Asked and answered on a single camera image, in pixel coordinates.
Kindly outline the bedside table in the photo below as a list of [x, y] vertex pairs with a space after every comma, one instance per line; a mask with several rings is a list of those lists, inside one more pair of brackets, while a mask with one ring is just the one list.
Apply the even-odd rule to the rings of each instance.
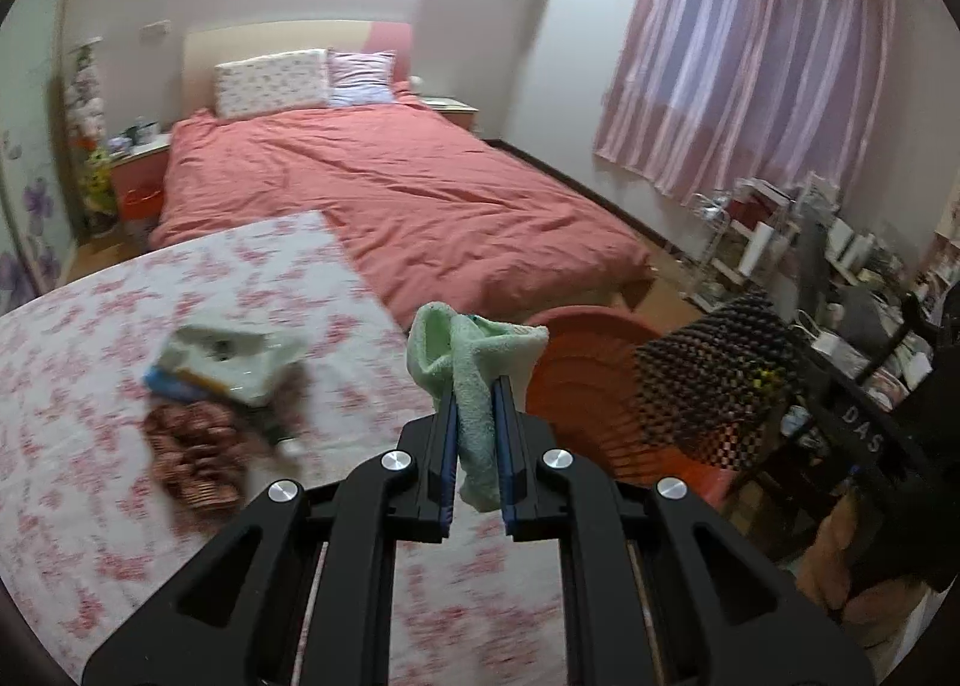
[[110, 184], [117, 202], [122, 202], [130, 191], [153, 191], [163, 187], [169, 160], [171, 134], [158, 134], [145, 145], [135, 145], [130, 154], [110, 165]]
[[420, 101], [427, 106], [428, 110], [443, 116], [446, 121], [452, 122], [454, 126], [460, 127], [460, 129], [464, 129], [471, 134], [475, 132], [478, 115], [475, 106], [449, 97], [421, 97]]

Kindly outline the pink striped curtain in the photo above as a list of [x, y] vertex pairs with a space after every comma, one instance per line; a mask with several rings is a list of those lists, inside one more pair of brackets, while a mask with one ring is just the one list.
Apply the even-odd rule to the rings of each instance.
[[749, 177], [857, 182], [896, 0], [636, 0], [594, 152], [677, 202]]

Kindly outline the floral pink tablecloth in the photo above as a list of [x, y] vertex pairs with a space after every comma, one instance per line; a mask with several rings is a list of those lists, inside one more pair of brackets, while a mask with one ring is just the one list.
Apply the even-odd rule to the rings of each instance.
[[[89, 657], [278, 477], [320, 486], [397, 443], [433, 400], [407, 338], [320, 212], [257, 221], [142, 255], [2, 317], [2, 582], [16, 613], [78, 684]], [[161, 404], [143, 378], [181, 329], [252, 329], [302, 347], [270, 410]], [[263, 447], [256, 427], [285, 429]], [[443, 549], [402, 544], [395, 684], [558, 684], [560, 585], [550, 544], [519, 546], [493, 512], [457, 503]], [[215, 642], [242, 621], [244, 577], [220, 559], [172, 622], [135, 642], [213, 684]]]

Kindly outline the floral sliding wardrobe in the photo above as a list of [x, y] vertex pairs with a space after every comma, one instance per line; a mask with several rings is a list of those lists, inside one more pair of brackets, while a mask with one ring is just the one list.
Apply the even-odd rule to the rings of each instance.
[[60, 111], [62, 0], [16, 0], [2, 23], [2, 309], [64, 282], [76, 251]]

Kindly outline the white paper bag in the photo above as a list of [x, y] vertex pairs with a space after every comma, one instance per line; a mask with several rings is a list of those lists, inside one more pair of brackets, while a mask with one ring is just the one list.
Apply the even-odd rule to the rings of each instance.
[[308, 353], [286, 329], [187, 322], [167, 337], [156, 368], [183, 383], [246, 407], [265, 407]]

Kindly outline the right bedside table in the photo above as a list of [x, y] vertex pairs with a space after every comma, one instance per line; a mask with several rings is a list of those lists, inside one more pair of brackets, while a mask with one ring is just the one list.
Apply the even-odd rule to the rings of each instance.
[[454, 126], [460, 127], [460, 129], [464, 129], [471, 134], [475, 132], [478, 115], [475, 106], [449, 97], [421, 97], [420, 101], [427, 106], [428, 110], [443, 116], [446, 121], [452, 122]]

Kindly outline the left bedside table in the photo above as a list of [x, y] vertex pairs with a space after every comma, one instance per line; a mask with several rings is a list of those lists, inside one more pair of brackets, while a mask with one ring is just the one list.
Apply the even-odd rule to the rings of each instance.
[[130, 154], [110, 165], [110, 184], [117, 202], [122, 202], [130, 191], [153, 191], [163, 187], [169, 160], [171, 134], [158, 134], [145, 145], [135, 145]]

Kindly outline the green tube white cap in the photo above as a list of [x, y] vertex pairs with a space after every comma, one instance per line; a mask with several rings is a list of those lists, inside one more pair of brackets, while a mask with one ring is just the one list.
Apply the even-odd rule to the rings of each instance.
[[306, 449], [296, 434], [283, 423], [277, 412], [270, 407], [259, 408], [249, 415], [249, 423], [280, 459], [297, 462], [306, 455]]

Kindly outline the small orange trash bin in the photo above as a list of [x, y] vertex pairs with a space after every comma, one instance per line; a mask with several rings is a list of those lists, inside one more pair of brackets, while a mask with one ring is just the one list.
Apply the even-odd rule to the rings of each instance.
[[128, 189], [121, 197], [121, 220], [128, 234], [143, 236], [160, 223], [163, 213], [164, 189], [160, 184], [143, 184]]

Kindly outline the blue tissue packet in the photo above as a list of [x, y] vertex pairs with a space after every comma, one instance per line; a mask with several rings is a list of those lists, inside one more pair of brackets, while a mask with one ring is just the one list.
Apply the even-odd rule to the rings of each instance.
[[202, 389], [197, 384], [183, 381], [174, 376], [172, 372], [164, 371], [158, 366], [151, 366], [145, 372], [143, 383], [151, 395], [160, 397], [160, 399], [179, 402], [179, 404], [193, 404], [194, 402], [212, 399], [212, 393], [208, 390]]

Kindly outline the orange plastic basket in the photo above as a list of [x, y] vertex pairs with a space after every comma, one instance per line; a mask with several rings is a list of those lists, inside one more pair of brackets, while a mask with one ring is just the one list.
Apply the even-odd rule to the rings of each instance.
[[526, 393], [526, 411], [550, 423], [556, 441], [620, 482], [683, 480], [719, 509], [736, 473], [693, 461], [674, 446], [653, 446], [641, 429], [636, 393], [646, 379], [636, 350], [661, 334], [639, 315], [602, 306], [563, 306], [527, 319], [550, 333]]

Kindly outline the salmon pink duvet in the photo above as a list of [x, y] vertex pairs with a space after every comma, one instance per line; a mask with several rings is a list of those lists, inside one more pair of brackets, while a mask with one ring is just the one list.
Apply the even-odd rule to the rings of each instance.
[[579, 298], [636, 301], [651, 280], [624, 221], [404, 85], [386, 104], [179, 121], [151, 243], [311, 210], [401, 326], [430, 301], [511, 321]]

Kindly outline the beige pink headboard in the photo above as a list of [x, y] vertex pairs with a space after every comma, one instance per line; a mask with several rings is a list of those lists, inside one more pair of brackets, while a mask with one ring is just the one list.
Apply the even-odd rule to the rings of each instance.
[[413, 26], [377, 20], [280, 20], [190, 32], [182, 43], [181, 115], [215, 104], [215, 65], [300, 49], [394, 51], [394, 80], [410, 75]]

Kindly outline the brown woven cloth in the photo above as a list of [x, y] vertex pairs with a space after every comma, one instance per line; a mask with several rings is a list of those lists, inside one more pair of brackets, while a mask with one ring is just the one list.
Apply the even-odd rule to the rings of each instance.
[[199, 517], [235, 514], [245, 500], [247, 447], [231, 408], [215, 402], [158, 405], [145, 416], [151, 477]]

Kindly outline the green towel cloth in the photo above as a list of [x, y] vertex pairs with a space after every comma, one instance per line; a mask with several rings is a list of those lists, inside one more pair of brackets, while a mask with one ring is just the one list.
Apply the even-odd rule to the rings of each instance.
[[457, 410], [457, 457], [464, 468], [460, 498], [477, 512], [500, 507], [491, 386], [506, 377], [514, 400], [527, 386], [550, 342], [545, 326], [519, 326], [462, 314], [446, 303], [416, 311], [407, 340], [407, 371], [439, 404], [451, 389]]

